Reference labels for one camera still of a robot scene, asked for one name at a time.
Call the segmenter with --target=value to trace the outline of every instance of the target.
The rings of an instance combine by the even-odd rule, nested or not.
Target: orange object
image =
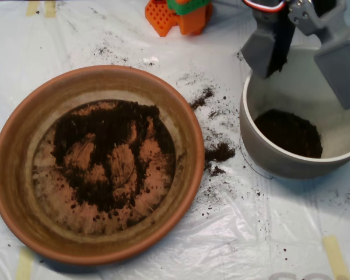
[[[166,1],[150,0],[145,7],[145,17],[160,37],[165,37],[177,25],[176,15],[167,7]]]
[[[182,35],[191,33],[199,35],[211,15],[211,3],[184,16],[179,16],[174,10],[170,10],[164,0],[150,0],[145,7],[145,17],[160,37],[165,37],[170,29],[176,25],[179,25]]]

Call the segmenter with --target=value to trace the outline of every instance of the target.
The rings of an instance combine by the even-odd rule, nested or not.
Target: yellow tape
[[[334,235],[323,237],[325,252],[328,262],[332,268],[335,280],[350,280],[350,275],[344,258],[342,257],[340,245]]]
[[[37,8],[39,7],[40,1],[30,1],[27,6],[26,16],[35,15]]]
[[[46,18],[55,18],[56,17],[56,1],[45,1],[45,17]]]
[[[30,280],[34,255],[27,247],[19,250],[16,280]]]

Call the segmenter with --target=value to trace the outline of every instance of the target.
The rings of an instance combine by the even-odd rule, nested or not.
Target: white plastic sheet
[[[239,99],[249,67],[239,51],[256,26],[251,11],[240,0],[215,0],[201,36],[173,28],[159,38],[144,17],[146,2],[57,1],[56,18],[45,18],[44,2],[27,17],[28,2],[0,1],[0,130],[45,81],[90,65],[127,65],[159,76],[189,102],[212,86],[214,97],[195,111],[205,146],[225,141],[236,156],[218,165],[225,174],[204,174],[186,216],[148,251],[90,268],[35,255],[31,279],[332,279],[321,242],[331,234],[350,273],[350,163],[312,181],[269,180],[240,151]],[[294,43],[319,42],[296,33]],[[209,118],[214,111],[220,114]],[[0,279],[22,279],[22,247],[0,217]]]

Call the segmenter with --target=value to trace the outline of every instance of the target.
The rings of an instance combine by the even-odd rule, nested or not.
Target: white ceramic pot
[[[244,145],[257,165],[278,177],[310,179],[350,161],[350,110],[344,110],[314,62],[316,48],[293,47],[281,72],[262,80],[250,73],[240,104]],[[298,156],[268,140],[254,120],[278,109],[309,120],[321,136],[321,159]]]

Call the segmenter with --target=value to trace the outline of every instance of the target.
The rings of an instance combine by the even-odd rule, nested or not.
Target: soil
[[[211,176],[217,176],[222,173],[226,173],[224,170],[220,169],[218,166],[211,171],[212,165],[211,161],[225,162],[226,160],[235,156],[235,150],[230,149],[227,143],[219,143],[215,149],[205,150],[205,167],[204,170],[209,170]]]
[[[62,170],[70,187],[75,190],[74,198],[79,205],[87,202],[96,205],[98,211],[110,212],[115,209],[123,209],[125,205],[135,206],[135,197],[144,189],[144,179],[150,160],[144,162],[140,157],[140,150],[144,140],[153,137],[164,155],[175,155],[174,143],[171,135],[159,118],[159,109],[156,106],[143,106],[128,101],[117,101],[113,108],[97,108],[87,114],[75,114],[73,112],[88,111],[90,104],[83,105],[63,115],[56,123],[54,136],[54,149],[57,166]],[[153,126],[154,133],[147,135],[149,126]],[[89,154],[87,170],[68,163],[73,145],[93,144],[93,150]],[[111,166],[114,159],[113,150],[128,144],[134,158],[136,170],[136,186],[130,192],[114,196],[117,175],[113,173]],[[102,166],[104,180],[95,182],[87,180],[87,173]],[[169,170],[173,177],[175,165]]]
[[[224,162],[235,156],[235,150],[230,149],[227,143],[219,143],[216,149],[206,149],[205,151],[205,161],[209,163],[210,161]]]
[[[223,173],[226,172],[223,169],[220,169],[218,166],[215,166],[214,171],[211,173],[211,177],[215,177]]]
[[[199,97],[196,101],[194,101],[193,103],[190,104],[191,108],[193,110],[196,110],[197,108],[199,108],[200,106],[203,106],[206,104],[205,100],[207,98],[210,98],[214,96],[214,91],[212,90],[211,87],[207,87],[206,89],[204,89],[202,91],[202,96]]]
[[[260,115],[258,129],[280,148],[307,158],[321,158],[323,148],[316,126],[294,114],[270,110]]]

